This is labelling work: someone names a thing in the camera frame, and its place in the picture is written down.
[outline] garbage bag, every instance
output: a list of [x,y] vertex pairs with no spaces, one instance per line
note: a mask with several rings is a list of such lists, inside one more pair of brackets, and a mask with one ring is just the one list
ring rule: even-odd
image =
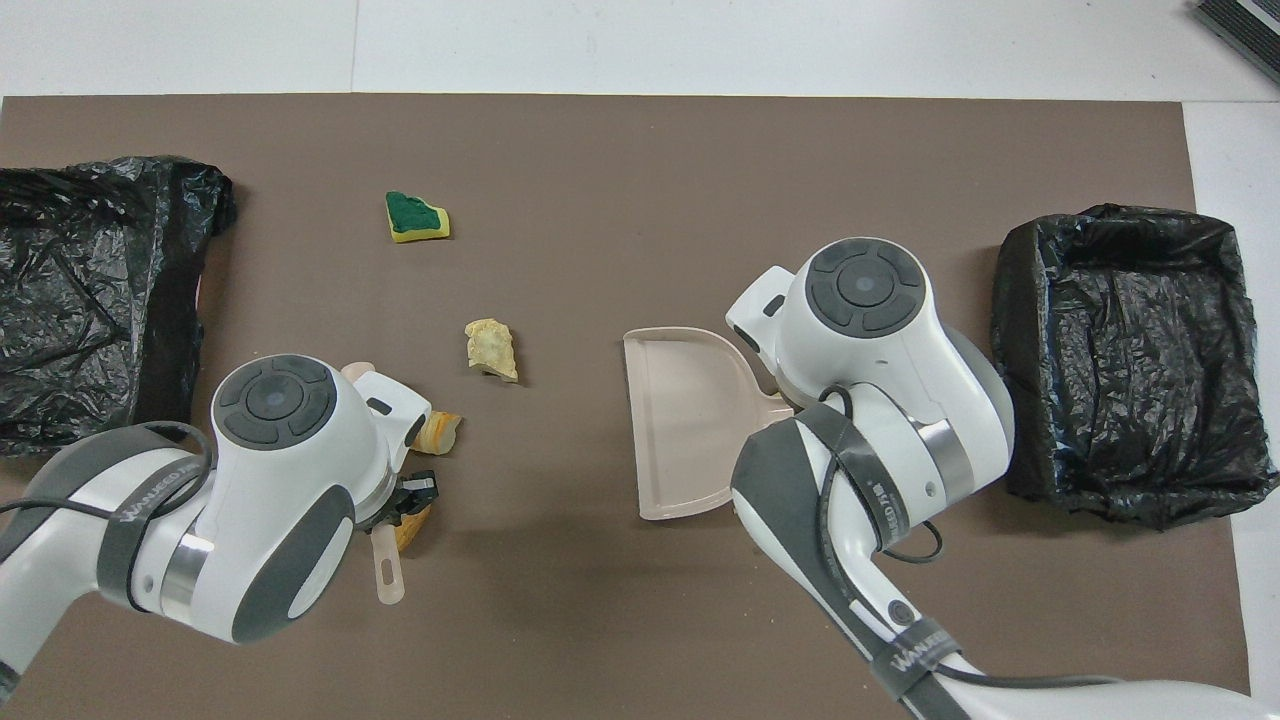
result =
[[1235,231],[1098,205],[1011,231],[992,351],[1018,425],[1006,489],[1155,529],[1276,486]]
[[182,158],[0,170],[0,455],[191,416],[232,182]]

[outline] green sponge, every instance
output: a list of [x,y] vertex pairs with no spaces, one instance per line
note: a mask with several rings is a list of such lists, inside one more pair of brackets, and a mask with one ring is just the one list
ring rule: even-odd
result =
[[444,208],[433,208],[421,197],[394,190],[387,193],[387,222],[396,242],[449,237],[449,214]]

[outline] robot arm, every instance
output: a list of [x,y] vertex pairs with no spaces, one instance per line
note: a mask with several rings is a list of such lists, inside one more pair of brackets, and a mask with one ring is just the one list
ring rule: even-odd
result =
[[[0,616],[12,619],[0,630],[0,703],[88,592],[233,643],[298,619],[352,530],[412,495],[397,473],[429,413],[385,375],[351,383],[279,355],[215,392],[216,469],[212,448],[193,455],[145,427],[64,448],[0,533]],[[434,483],[413,493],[429,502]]]
[[737,515],[913,716],[1280,717],[1192,683],[988,678],[877,569],[876,552],[1004,474],[1012,448],[1004,384],[938,322],[928,277],[904,249],[836,242],[796,275],[771,269],[727,320],[803,407],[745,443]]

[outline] brown board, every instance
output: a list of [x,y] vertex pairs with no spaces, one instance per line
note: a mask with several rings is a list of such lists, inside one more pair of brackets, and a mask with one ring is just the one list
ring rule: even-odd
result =
[[[250,647],[87,597],[15,720],[905,717],[731,507],[637,516],[622,333],[728,336],[724,310],[765,268],[872,234],[910,247],[943,320],[986,348],[1010,228],[1103,201],[1194,205],[1171,104],[5,100],[0,165],[125,154],[237,183],[241,220],[205,275],[197,407],[237,365],[289,351],[372,361],[466,420],[451,455],[411,461],[442,496],[398,606],[379,605],[364,537],[310,615]],[[392,243],[388,190],[448,209],[453,236]],[[520,386],[466,366],[462,328],[488,316],[515,332]],[[4,464],[0,496],[35,468]],[[983,670],[1248,691],[1225,520],[1156,534],[997,483],[937,523],[942,561],[882,565]]]

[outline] dustpan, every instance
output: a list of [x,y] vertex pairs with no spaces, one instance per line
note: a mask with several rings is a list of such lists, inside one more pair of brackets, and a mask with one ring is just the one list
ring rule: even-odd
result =
[[790,418],[760,392],[742,354],[699,328],[640,328],[622,336],[631,395],[640,516],[668,520],[730,500],[748,436]]

